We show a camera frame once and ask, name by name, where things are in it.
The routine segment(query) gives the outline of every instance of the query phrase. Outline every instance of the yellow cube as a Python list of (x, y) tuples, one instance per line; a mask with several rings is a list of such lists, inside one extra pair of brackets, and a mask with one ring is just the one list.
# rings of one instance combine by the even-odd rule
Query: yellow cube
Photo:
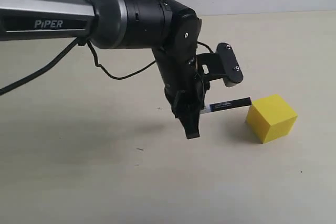
[(263, 144), (285, 136), (295, 123), (297, 113), (278, 94), (252, 102), (246, 122)]

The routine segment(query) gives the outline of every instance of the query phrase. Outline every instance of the beige table surface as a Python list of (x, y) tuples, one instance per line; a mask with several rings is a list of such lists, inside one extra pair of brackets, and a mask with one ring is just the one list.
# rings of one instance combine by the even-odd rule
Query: beige table surface
[[(241, 108), (186, 140), (156, 66), (114, 81), (76, 48), (0, 98), (0, 223), (336, 223), (336, 12), (206, 17), (199, 39), (231, 43), (245, 75), (206, 102), (279, 93), (299, 114), (290, 135), (258, 144)], [(0, 43), (0, 86), (68, 41)], [(153, 59), (98, 53), (119, 76)]]

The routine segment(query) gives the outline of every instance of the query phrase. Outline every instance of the black cable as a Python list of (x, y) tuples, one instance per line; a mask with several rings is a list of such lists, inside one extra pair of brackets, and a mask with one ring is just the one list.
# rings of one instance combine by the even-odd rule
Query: black cable
[(0, 89), (0, 95), (6, 94), (14, 89), (17, 89), (18, 87), (36, 79), (37, 77), (41, 76), (42, 74), (49, 71), (51, 68), (53, 68), (75, 45), (80, 43), (81, 39), (76, 38), (73, 42), (71, 42), (65, 49), (63, 49), (62, 52), (60, 52), (50, 63), (45, 65), (43, 68), (37, 70), (36, 72), (26, 76), (25, 78), (22, 78), (21, 80), (18, 80), (2, 89)]
[(197, 42), (197, 44), (199, 44), (199, 45), (201, 45), (201, 46), (203, 46), (203, 47), (206, 47), (208, 50), (209, 50), (209, 52), (210, 53), (214, 53), (213, 51), (212, 51), (212, 49), (210, 48), (210, 46), (208, 46), (207, 44), (205, 44), (205, 43), (202, 43), (202, 42)]
[(91, 43), (89, 40), (87, 41), (87, 45), (88, 45), (88, 47), (89, 47), (89, 49), (90, 49), (90, 51), (91, 51), (91, 53), (92, 53), (92, 55), (93, 55), (93, 60), (94, 60), (94, 62), (95, 62), (94, 65), (95, 65), (97, 68), (101, 68), (101, 69), (104, 71), (104, 73), (107, 74), (107, 76), (110, 77), (110, 78), (113, 79), (113, 80), (124, 80), (124, 79), (130, 78), (130, 77), (132, 77), (132, 76), (135, 76), (135, 75), (138, 74), (138, 73), (143, 72), (144, 70), (146, 70), (147, 68), (149, 68), (150, 66), (152, 66), (153, 64), (156, 63), (156, 61), (153, 61), (153, 62), (149, 63), (147, 66), (145, 66), (144, 68), (142, 68), (142, 69), (140, 69), (140, 70), (138, 70), (138, 71), (136, 71), (136, 72), (134, 72), (134, 73), (128, 74), (127, 76), (123, 76), (123, 77), (116, 77), (116, 76), (111, 75), (111, 74), (106, 70), (106, 68), (105, 68), (102, 64), (99, 63), (97, 52), (96, 52), (96, 50), (94, 49), (92, 43)]

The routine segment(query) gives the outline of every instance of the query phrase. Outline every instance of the robotic arm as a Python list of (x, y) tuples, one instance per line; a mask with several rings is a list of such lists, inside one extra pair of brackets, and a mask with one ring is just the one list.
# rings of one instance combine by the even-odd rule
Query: robotic arm
[[(187, 138), (200, 136), (199, 116), (210, 81), (223, 79), (231, 87), (243, 80), (229, 44), (220, 43), (215, 53), (209, 48), (210, 53), (196, 55), (200, 30), (194, 10), (175, 0), (0, 0), (0, 41), (77, 38), (52, 66), (77, 44), (87, 44), (94, 56), (92, 44), (101, 49), (151, 48), (165, 96)], [(2, 88), (0, 95), (50, 68)], [(217, 110), (245, 105), (250, 100), (222, 103)]]

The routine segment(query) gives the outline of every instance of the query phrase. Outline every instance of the black bracket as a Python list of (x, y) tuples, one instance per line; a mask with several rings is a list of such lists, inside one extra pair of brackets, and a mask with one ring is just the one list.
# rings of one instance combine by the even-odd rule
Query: black bracket
[[(205, 82), (223, 79), (225, 86), (232, 87), (243, 81), (243, 73), (231, 45), (220, 43), (213, 54), (197, 55), (198, 70), (203, 72)], [(204, 73), (206, 65), (209, 73)]]

